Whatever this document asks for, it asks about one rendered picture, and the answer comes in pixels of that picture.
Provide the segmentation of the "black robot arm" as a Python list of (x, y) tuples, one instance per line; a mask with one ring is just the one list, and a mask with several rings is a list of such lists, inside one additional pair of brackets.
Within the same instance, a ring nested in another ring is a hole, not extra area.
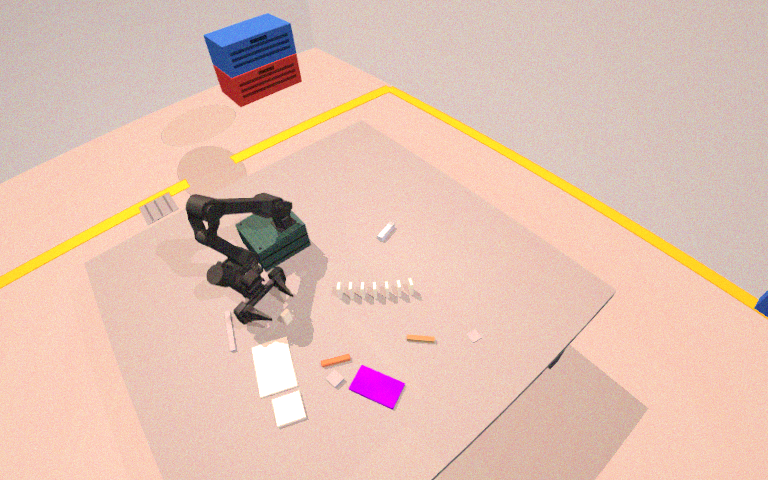
[[(255, 285), (265, 281), (261, 277), (263, 269), (258, 265), (259, 256), (256, 253), (234, 246), (217, 235), (223, 215), (253, 213), (265, 218), (272, 217), (272, 225), (281, 233), (297, 222), (290, 215), (292, 208), (292, 202), (267, 193), (256, 194), (254, 198), (223, 199), (191, 195), (185, 209), (195, 239), (227, 257), (223, 262), (218, 260), (208, 269), (208, 283), (237, 291), (238, 281), (242, 277), (240, 285), (252, 295)], [(208, 222), (208, 229), (203, 221)]]

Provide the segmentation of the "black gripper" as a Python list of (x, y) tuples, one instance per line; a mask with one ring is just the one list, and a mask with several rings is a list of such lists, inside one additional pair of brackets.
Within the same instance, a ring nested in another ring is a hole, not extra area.
[(242, 323), (243, 325), (246, 325), (248, 322), (256, 321), (256, 320), (272, 320), (272, 318), (263, 313), (262, 311), (256, 309), (254, 306), (261, 300), (266, 293), (273, 287), (277, 287), (279, 291), (289, 295), (294, 296), (293, 293), (288, 289), (288, 287), (285, 285), (286, 283), (286, 277), (283, 272), (283, 269), (280, 267), (274, 267), (274, 269), (268, 273), (269, 281), (264, 285), (261, 281), (259, 281), (255, 287), (252, 289), (252, 295), (247, 293), (241, 283), (241, 278), (238, 281), (237, 284), (237, 292), (240, 293), (243, 298), (248, 298), (249, 301), (245, 303), (242, 301), (234, 310), (233, 313), (236, 316), (237, 320)]

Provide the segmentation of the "magenta flat rectangular block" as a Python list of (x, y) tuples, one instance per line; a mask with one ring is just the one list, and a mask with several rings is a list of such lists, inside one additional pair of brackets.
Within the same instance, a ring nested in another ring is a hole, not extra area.
[(405, 383), (361, 365), (349, 390), (394, 409), (404, 387)]

